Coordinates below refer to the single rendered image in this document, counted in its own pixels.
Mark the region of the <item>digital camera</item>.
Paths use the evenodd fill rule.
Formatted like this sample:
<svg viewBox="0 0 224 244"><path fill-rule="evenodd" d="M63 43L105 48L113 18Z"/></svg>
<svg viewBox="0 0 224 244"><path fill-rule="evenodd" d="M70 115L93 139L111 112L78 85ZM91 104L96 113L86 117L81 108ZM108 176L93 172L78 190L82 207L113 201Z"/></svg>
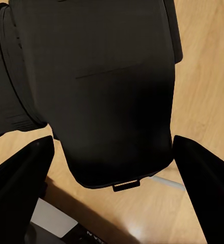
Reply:
<svg viewBox="0 0 224 244"><path fill-rule="evenodd" d="M50 125L75 180L115 192L173 161L174 0L0 3L0 137Z"/></svg>

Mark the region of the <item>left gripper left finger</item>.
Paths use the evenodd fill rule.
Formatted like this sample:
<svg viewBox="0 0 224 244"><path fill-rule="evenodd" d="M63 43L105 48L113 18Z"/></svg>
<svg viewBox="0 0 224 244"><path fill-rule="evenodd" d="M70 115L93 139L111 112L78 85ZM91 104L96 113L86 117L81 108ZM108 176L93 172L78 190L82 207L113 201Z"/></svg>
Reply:
<svg viewBox="0 0 224 244"><path fill-rule="evenodd" d="M22 244L54 153L49 135L0 164L0 244Z"/></svg>

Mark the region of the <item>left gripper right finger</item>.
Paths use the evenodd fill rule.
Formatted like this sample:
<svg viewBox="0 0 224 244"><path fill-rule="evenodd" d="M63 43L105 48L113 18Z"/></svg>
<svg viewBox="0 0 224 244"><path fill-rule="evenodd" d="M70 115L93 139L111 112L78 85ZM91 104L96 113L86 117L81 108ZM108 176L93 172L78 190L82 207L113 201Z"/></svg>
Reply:
<svg viewBox="0 0 224 244"><path fill-rule="evenodd" d="M179 135L172 154L207 243L224 244L224 161Z"/></svg>

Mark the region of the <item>camera tripod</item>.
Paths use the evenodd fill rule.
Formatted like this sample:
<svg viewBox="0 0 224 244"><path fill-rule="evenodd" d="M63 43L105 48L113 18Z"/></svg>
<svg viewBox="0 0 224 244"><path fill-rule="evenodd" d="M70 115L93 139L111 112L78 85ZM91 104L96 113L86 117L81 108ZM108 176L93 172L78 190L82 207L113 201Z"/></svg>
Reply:
<svg viewBox="0 0 224 244"><path fill-rule="evenodd" d="M156 176L156 175L153 175L151 177L147 176L147 178L187 192L187 189L186 189L185 185L177 183L175 181L172 181L172 180L169 180L169 179L165 179L165 178L162 178L162 177L159 177L159 176Z"/></svg>

